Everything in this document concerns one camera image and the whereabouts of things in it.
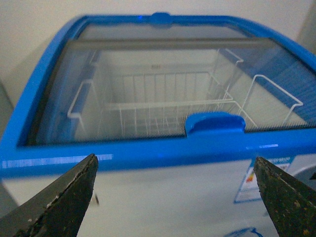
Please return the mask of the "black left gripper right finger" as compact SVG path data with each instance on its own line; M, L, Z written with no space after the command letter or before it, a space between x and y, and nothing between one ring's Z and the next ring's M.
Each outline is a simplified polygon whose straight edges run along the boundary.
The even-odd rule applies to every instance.
M281 169L271 168L262 201L280 237L316 235L316 191Z

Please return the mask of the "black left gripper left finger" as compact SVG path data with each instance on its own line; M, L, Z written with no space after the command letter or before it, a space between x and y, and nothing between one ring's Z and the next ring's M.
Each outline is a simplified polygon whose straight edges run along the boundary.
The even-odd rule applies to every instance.
M98 159L90 154L0 219L2 237L75 237L92 198Z

